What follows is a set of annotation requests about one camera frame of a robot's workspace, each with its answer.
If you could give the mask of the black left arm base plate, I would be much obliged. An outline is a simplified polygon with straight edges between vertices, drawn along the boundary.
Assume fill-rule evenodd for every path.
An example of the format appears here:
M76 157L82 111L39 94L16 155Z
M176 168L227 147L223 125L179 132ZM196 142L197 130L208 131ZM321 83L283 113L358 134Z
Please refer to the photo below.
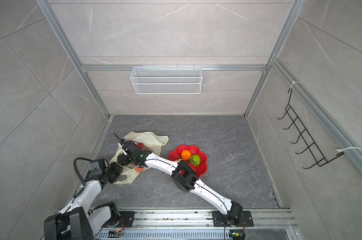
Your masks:
M131 228L135 219L134 211L122 211L119 212L117 217L112 217L111 220L107 221L103 228Z

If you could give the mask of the red flower-shaped plate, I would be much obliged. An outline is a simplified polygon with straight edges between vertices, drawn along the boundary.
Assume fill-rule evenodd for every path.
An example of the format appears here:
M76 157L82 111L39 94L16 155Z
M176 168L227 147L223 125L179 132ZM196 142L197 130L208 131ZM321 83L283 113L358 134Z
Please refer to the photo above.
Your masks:
M194 167L192 166L189 161L186 162L184 160L181 159L181 152L183 150L189 150L193 155L199 155L201 158L201 164L198 167ZM174 162L186 162L187 164L189 164L192 169L197 173L198 177L204 175L207 171L208 171L208 165L207 165L207 156L205 153L203 153L198 147L196 146L186 146L186 145L181 145L178 146L176 148L176 150L172 151L169 154L169 160L170 161L174 161Z

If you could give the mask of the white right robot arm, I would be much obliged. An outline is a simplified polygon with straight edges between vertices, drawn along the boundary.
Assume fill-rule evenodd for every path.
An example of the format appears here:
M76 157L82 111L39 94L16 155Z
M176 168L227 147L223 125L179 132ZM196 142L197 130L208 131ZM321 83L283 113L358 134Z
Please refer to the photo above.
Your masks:
M218 209L225 224L239 226L242 223L243 207L208 187L185 161L174 162L161 158L148 150L137 150L135 153L123 151L117 156L117 162L122 166L134 164L137 167L160 170L170 175L181 191L191 192Z

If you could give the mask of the cream plastic bag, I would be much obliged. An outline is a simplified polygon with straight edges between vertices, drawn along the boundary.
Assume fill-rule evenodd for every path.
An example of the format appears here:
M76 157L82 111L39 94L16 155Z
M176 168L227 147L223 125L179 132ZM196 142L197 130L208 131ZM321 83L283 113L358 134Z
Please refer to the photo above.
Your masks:
M144 149L150 150L156 155L160 155L161 148L165 146L168 141L168 136L157 136L153 132L129 132L124 136L124 139L127 141L135 141L136 143L143 144ZM129 163L127 166L122 167L123 170L118 177L118 179L114 182L115 185L127 185L134 182L134 180L139 176L139 174L145 170L147 167L139 168L133 163Z

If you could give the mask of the green fake pear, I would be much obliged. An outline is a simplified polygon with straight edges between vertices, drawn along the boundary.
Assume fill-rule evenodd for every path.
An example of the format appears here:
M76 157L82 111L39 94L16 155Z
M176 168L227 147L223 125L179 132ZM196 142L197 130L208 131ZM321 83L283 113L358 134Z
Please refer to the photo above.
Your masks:
M198 167L201 164L201 158L199 155L193 155L189 158L189 163L194 166Z

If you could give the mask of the orange fake tangerine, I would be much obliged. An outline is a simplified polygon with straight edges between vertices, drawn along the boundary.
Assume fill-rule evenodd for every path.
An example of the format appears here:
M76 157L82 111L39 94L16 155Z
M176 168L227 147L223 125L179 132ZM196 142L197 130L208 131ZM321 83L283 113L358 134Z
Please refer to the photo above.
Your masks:
M188 162L189 159L192 157L192 153L189 150L183 150L181 152L181 159Z

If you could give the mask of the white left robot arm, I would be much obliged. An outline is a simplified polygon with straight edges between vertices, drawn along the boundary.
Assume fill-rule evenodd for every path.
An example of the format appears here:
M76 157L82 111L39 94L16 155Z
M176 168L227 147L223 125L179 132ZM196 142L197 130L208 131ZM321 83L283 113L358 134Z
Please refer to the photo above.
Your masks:
M73 167L81 186L61 211L46 218L42 240L93 240L103 227L123 223L114 202L91 208L96 196L117 180L123 168L106 159L87 158L74 159Z

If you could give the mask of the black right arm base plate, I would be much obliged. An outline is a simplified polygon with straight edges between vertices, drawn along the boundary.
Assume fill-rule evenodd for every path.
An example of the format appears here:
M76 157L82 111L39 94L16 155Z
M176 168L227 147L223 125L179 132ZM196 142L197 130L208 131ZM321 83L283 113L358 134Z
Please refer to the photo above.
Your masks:
M215 227L253 227L253 217L251 212L242 211L240 214L223 215L219 211L212 212Z

